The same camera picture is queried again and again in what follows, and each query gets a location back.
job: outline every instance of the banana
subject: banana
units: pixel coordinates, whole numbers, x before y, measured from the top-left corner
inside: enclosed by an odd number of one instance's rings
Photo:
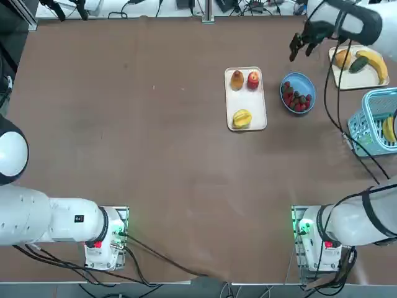
[[[383,58],[377,53],[370,51],[358,51],[356,57],[367,57],[368,63],[377,71],[379,76],[379,84],[383,84],[388,76],[386,63],[383,61]]]
[[[382,123],[383,136],[389,142],[397,142],[393,131],[393,116],[388,117]]]

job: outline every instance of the white plate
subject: white plate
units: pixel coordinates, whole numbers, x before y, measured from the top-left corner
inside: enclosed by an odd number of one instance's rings
[[[239,70],[243,73],[244,84],[239,91],[232,90],[230,79],[234,71]],[[247,88],[247,78],[250,72],[257,71],[259,73],[259,85],[256,90]],[[226,117],[228,127],[234,132],[245,130],[262,130],[267,125],[265,96],[263,91],[262,72],[256,67],[231,67],[225,70],[225,90],[226,90]],[[248,110],[252,115],[249,127],[244,129],[236,129],[233,127],[233,115],[241,109]]]
[[[341,50],[345,50],[347,47],[339,47],[338,48],[338,53]],[[378,52],[367,48],[363,45],[352,45],[350,47],[350,52],[353,55],[353,59],[351,64],[357,59],[355,54],[357,51],[370,51],[377,53],[378,55],[381,56]],[[331,61],[332,56],[334,55],[335,48],[330,48],[328,55],[329,55],[329,61]],[[339,76],[341,74],[341,69],[337,67],[336,65],[332,66],[332,70],[334,73],[334,80],[335,80],[335,85],[338,86],[339,83]],[[358,73],[350,73],[349,69],[343,71],[342,75],[342,81],[341,81],[341,90],[350,90],[350,89],[362,89],[362,88],[376,88],[376,87],[382,87],[382,86],[387,86],[390,83],[389,76],[387,76],[385,82],[383,84],[379,84],[379,76],[377,71],[370,65],[365,65],[362,70],[360,70]]]

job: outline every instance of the tabletop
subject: tabletop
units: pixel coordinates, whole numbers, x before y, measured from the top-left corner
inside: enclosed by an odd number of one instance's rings
[[[29,33],[11,97],[9,119],[30,145],[17,184],[49,196],[128,205],[130,233],[196,271],[233,282],[283,283],[293,247],[291,205],[330,204],[373,185],[324,111],[334,42],[289,62],[288,45],[303,20],[203,25],[143,17],[41,25]],[[397,67],[387,63],[392,86]],[[223,73],[239,66],[262,71],[262,131],[227,128]],[[291,71],[316,87],[316,104],[304,117],[292,116],[280,101],[280,81]],[[331,80],[328,102],[336,116]],[[344,124],[366,92],[341,94]],[[394,175],[396,158],[378,161]],[[81,260],[75,243],[45,247]],[[12,248],[0,251],[0,281],[80,281]],[[358,251],[350,282],[397,284],[395,248]],[[137,255],[150,281],[192,278],[142,250]],[[293,262],[288,282],[299,282]],[[136,276],[131,261],[121,274]]]

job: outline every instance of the red apple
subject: red apple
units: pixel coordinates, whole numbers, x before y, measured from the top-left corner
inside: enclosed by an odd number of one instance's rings
[[[259,73],[252,71],[248,75],[247,87],[248,89],[255,90],[259,85]]]

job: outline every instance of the green vegetable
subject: green vegetable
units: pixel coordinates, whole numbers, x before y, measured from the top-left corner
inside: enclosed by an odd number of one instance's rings
[[[358,57],[350,66],[349,72],[350,73],[358,73],[360,70],[363,69],[365,65],[369,62],[368,58],[365,56]]]

